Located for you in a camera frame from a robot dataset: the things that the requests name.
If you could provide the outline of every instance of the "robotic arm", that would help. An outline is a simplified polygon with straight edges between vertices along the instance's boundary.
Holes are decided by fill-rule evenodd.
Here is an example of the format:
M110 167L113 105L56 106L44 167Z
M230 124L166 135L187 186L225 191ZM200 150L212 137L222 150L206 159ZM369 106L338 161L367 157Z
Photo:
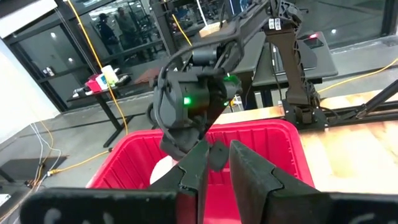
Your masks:
M307 82L297 45L302 23L300 10L281 0L254 1L218 32L171 56L154 83L154 102L149 118L163 130L160 147L180 160L203 137L224 111L241 82L229 76L244 56L244 46L257 32L280 51L287 74L287 103L296 121L310 124L319 105L319 94ZM168 70L181 55L192 53L181 71Z

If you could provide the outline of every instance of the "white label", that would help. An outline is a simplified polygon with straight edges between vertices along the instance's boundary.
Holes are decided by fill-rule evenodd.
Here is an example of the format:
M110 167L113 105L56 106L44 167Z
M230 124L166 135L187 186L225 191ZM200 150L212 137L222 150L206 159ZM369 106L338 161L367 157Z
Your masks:
M275 29L274 19L268 20L269 29Z
M275 19L275 29L276 30L281 30L282 28L280 28L280 19L276 18Z

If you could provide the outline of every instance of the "white object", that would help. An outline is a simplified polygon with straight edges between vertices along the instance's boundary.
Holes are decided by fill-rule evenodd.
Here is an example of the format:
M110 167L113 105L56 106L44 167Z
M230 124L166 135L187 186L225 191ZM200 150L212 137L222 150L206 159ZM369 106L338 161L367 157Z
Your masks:
M9 194L0 194L0 206L6 203L11 198Z
M98 75L95 78L95 81L99 84L102 90L106 90L108 88L108 84L106 84L106 79L104 74Z
M106 76L107 81L110 85L114 85L118 80L118 76L114 72L112 66L107 65L101 69L102 73Z
M203 19L203 22L205 23L205 26L207 26L206 18L205 18L205 15L204 15L204 13L203 13L203 11L201 9L199 0L197 0L197 4L198 4L198 7L199 7L201 18Z
M153 184L161 177L163 177L173 166L177 164L175 160L171 156L166 156L165 158L161 159L159 162L156 163L152 174L150 175L149 183Z

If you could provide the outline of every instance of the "black cable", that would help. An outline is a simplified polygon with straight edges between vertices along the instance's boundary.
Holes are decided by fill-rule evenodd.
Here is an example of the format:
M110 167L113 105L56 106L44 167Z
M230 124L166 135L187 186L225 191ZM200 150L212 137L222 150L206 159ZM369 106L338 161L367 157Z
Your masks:
M220 29L223 27L224 13L225 13L225 2L223 2L223 5L221 6L221 12L220 12Z
M269 42L269 56L270 56L271 62L272 62L272 50L273 50L272 49L272 44ZM280 89L279 80L278 80L278 77L277 77L277 75L275 73L275 68L274 68L274 64L273 63L271 63L271 72L272 72L272 75L275 77L276 85L278 86L279 98L280 98L280 100L282 100L283 99L282 98L282 90Z
M336 111L334 111L334 110L332 110L332 109L329 109L329 108L326 108L326 107L324 107L324 106L319 106L319 108L320 108L321 110L329 111L329 112L331 112L333 115L335 115L335 117L336 117L335 122L333 122L333 123L329 123L329 122L328 122L329 125L333 125L333 124L336 124L336 123L337 123L339 116L338 116L338 114L336 113Z
M158 102L156 105L154 105L154 112L155 112L155 119L157 121L157 124L159 126L159 128L163 131L163 133L166 135L166 137L176 146L178 145L178 142L174 139L174 137L170 134L169 130L165 127L162 118L160 117L160 106L162 104L162 100L163 100L163 95L164 95L164 91L166 89L167 86L167 69L168 67L174 62L174 60L176 60L177 58L179 58L181 55L186 54L188 52L191 52L194 49L200 48L200 47L206 47L208 45L213 45L213 44L219 44L221 42L231 42L231 41L239 41L239 36L240 36L240 25L237 22L236 23L236 32L233 35L227 35L223 38L220 38L218 40L207 40L201 43L194 43L192 46L190 47L186 47L184 49L179 50L178 52L176 52L175 54L173 54L171 56L171 58L169 59L169 61L160 69L160 73L157 79L157 87L160 88L159 92L159 97L158 97Z
M243 107L243 110L246 110L246 107L248 106L248 95L249 95L249 92L250 92L250 88L251 88L251 85L249 86L249 89L248 89L248 91L246 92L246 96L244 96L244 107Z

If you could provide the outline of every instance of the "red container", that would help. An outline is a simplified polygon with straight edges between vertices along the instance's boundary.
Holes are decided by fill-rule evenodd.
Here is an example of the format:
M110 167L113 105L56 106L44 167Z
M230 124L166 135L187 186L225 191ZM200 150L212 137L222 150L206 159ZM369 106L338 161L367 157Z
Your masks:
M90 88L94 93L102 91L100 84L96 80L88 80L86 82L88 88Z
M94 175L88 188L145 189L156 163L166 154L159 149L160 130L136 131L118 142ZM214 125L207 140L229 146L239 140L294 177L313 186L311 173L296 128L279 119ZM210 171L205 224L241 223L235 202L229 164L222 172Z

